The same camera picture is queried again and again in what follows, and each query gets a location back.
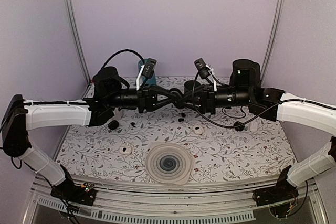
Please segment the black oval earbud case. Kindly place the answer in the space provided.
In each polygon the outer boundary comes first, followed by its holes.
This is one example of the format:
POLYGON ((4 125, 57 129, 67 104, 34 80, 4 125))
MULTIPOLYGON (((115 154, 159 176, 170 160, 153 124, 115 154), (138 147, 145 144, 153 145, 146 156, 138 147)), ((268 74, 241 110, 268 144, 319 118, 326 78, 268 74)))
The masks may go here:
POLYGON ((178 109, 183 109, 184 105, 182 102, 179 102, 179 99, 182 98, 183 93, 178 88, 169 89, 169 93, 174 96, 173 105, 178 109))

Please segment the white earbud charging case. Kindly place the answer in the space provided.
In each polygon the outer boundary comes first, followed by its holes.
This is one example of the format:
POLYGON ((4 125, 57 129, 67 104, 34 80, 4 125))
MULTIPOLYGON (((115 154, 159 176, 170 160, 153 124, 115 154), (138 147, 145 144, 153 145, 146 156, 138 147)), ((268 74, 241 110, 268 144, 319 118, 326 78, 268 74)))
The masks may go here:
POLYGON ((202 135, 204 133, 204 129, 200 125, 194 125, 192 130, 196 135, 202 135))

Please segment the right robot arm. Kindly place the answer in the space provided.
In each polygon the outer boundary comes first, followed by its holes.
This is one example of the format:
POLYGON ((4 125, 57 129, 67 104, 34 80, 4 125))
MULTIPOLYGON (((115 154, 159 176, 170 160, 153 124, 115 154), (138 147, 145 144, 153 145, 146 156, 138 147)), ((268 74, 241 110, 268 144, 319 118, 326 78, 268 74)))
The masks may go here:
POLYGON ((335 167, 335 106, 300 98, 284 90, 262 88, 260 65, 249 59, 232 64, 229 84, 192 87, 176 105, 190 107, 200 116, 214 114, 216 108, 246 105, 256 118, 292 122, 331 134, 331 140, 303 161, 285 168, 271 190, 276 201, 284 200, 297 187, 335 167))

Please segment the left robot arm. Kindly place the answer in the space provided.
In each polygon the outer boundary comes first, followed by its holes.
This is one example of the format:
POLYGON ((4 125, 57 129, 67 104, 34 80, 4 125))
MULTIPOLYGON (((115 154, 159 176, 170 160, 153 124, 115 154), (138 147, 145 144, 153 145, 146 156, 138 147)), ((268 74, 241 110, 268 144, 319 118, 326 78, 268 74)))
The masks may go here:
POLYGON ((28 131, 50 126, 101 126, 114 116, 115 109, 137 109, 152 112, 170 103, 183 106, 187 96, 178 89, 167 90, 157 85, 139 84, 131 89, 115 67, 103 67, 93 77, 92 98, 76 101, 36 102, 15 95, 1 123, 2 150, 11 158, 19 158, 44 176, 67 200, 78 195, 65 168, 28 139, 28 131))

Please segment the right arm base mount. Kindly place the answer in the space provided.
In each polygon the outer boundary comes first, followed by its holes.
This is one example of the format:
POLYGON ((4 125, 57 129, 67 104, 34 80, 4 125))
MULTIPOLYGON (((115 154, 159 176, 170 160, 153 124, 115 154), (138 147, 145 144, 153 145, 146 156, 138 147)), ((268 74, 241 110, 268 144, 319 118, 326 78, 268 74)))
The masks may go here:
POLYGON ((287 166, 279 175, 274 186, 256 189, 253 191, 252 199, 257 206, 274 204, 284 200, 289 200, 299 196, 297 186, 292 186, 287 181, 287 174, 291 165, 287 166))

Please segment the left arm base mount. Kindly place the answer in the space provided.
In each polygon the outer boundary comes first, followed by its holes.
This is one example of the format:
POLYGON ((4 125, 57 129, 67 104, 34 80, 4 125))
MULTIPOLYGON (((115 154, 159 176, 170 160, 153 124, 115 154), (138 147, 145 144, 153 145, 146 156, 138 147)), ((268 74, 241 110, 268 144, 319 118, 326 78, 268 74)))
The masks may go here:
POLYGON ((60 166, 65 173, 65 181, 58 186, 53 186, 50 195, 65 202, 74 202, 81 205, 93 206, 97 191, 95 184, 85 182, 81 185, 75 185, 69 172, 60 166))

